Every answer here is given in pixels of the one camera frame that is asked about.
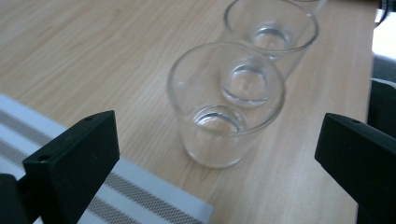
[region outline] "table surface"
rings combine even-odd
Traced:
[[[183,150],[165,83],[231,0],[0,0],[0,92],[65,126],[115,110],[121,156],[214,205],[212,223],[354,223],[314,159],[324,114],[366,120],[376,1],[330,0],[260,145],[218,170]]]

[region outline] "glass rim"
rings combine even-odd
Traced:
[[[306,17],[308,19],[310,19],[313,23],[314,23],[314,34],[311,36],[311,38],[309,38],[308,41],[306,41],[304,44],[302,44],[301,46],[297,47],[297,48],[293,48],[293,49],[282,49],[282,50],[275,50],[275,49],[265,49],[265,48],[261,48],[258,46],[255,46],[249,42],[247,42],[246,40],[244,40],[243,38],[241,38],[238,34],[236,34],[233,29],[231,28],[230,22],[228,20],[228,15],[230,14],[231,8],[237,3],[240,2],[240,0],[235,0],[233,1],[230,5],[227,6],[224,15],[223,15],[223,22],[224,22],[224,26],[225,26],[225,30],[227,32],[229,32],[231,35],[234,35],[236,38],[239,39],[239,41],[241,43],[243,43],[244,45],[249,46],[250,48],[254,48],[254,49],[260,49],[260,51],[264,51],[266,53],[269,54],[282,54],[282,53],[291,53],[291,52],[297,52],[303,49],[306,49],[308,46],[312,45],[315,40],[318,38],[318,34],[319,34],[319,25],[318,25],[318,20],[317,17],[307,8],[301,7],[289,0],[279,0],[279,1],[283,1],[289,4],[292,4],[294,6],[296,6],[297,8],[299,8],[301,11],[303,11],[306,15]]]
[[[178,66],[182,63],[182,61],[187,58],[190,54],[194,53],[195,51],[198,50],[202,50],[202,49],[212,49],[212,48],[216,48],[216,47],[220,47],[220,46],[230,46],[233,48],[240,48],[240,49],[244,49],[247,51],[250,51],[252,54],[257,55],[259,57],[264,58],[264,60],[267,60],[268,63],[270,63],[274,69],[276,70],[276,76],[279,78],[279,83],[280,83],[280,87],[281,87],[281,96],[280,96],[280,100],[279,103],[276,105],[275,109],[273,110],[273,112],[270,114],[269,118],[264,120],[263,122],[261,122],[258,125],[255,125],[252,128],[246,129],[242,132],[236,132],[236,133],[228,133],[228,132],[222,132],[222,131],[218,131],[218,130],[213,130],[213,129],[209,129],[206,128],[204,126],[198,125],[195,122],[191,120],[185,120],[186,122],[188,122],[190,125],[193,125],[194,127],[196,127],[199,130],[202,130],[206,133],[212,133],[215,135],[219,135],[219,136],[230,136],[230,137],[234,137],[234,136],[240,136],[240,135],[245,135],[248,133],[255,133],[263,128],[265,128],[266,126],[268,126],[270,123],[272,123],[277,116],[280,114],[280,111],[282,110],[283,105],[285,104],[285,98],[286,98],[286,85],[285,85],[285,79],[283,78],[283,76],[281,75],[281,73],[279,72],[279,70],[276,68],[276,66],[269,60],[267,59],[266,56],[260,54],[257,50],[254,49],[250,49],[246,46],[240,45],[240,44],[235,44],[235,43],[227,43],[227,42],[212,42],[212,43],[206,43],[203,45],[199,45],[196,46],[192,49],[189,49],[188,51],[186,51],[185,53],[183,53],[172,65],[171,69],[169,70],[169,75],[168,75],[168,79],[167,79],[167,83],[166,83],[166,89],[167,89],[167,93],[168,93],[168,98],[171,101],[171,104],[173,106],[173,108],[175,109],[175,112],[177,114],[177,116],[181,116],[181,117],[185,117],[187,114],[183,112],[183,110],[181,109],[180,104],[177,101],[176,95],[174,93],[174,74],[178,68]]]

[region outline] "striped placemat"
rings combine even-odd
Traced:
[[[24,176],[21,161],[65,129],[0,93],[0,173]],[[121,158],[79,223],[208,223],[212,211],[210,204]]]

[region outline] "stack of glasses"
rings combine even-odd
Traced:
[[[314,2],[315,11],[322,1]],[[236,164],[278,116],[285,79],[318,36],[318,22],[304,4],[236,0],[225,10],[221,40],[175,62],[168,94],[195,161],[212,168]]]

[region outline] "wooden table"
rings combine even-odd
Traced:
[[[314,152],[326,112],[366,120],[376,1],[327,4],[260,146],[216,170],[184,152],[165,83],[177,57],[219,37],[230,3],[1,0],[0,92],[65,126],[115,110],[121,156],[214,205],[212,223],[354,223]]]

